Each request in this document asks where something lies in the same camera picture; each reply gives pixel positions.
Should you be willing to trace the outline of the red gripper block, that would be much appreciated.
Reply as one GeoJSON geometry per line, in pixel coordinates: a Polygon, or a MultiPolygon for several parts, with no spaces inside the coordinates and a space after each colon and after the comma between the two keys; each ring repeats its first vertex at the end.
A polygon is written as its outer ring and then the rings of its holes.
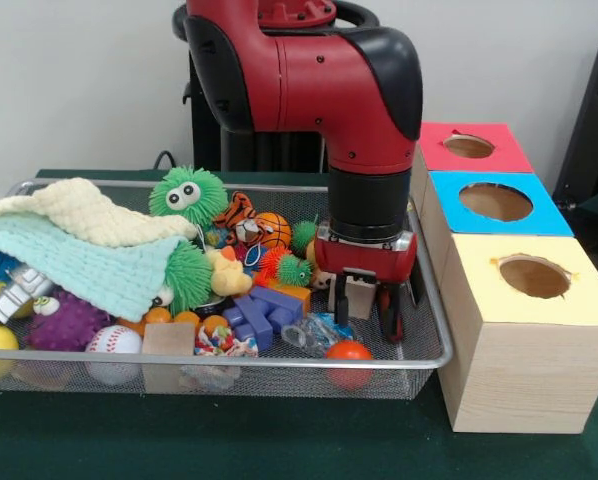
{"type": "Polygon", "coordinates": [[[417,235],[404,230],[394,240],[379,243],[358,243],[335,235],[328,225],[319,225],[314,240],[317,264],[336,274],[334,286],[334,319],[339,326],[349,324],[349,302],[346,295],[348,275],[373,277],[381,285],[381,331],[390,343],[403,337],[399,286],[412,272],[417,254],[417,235]]]}

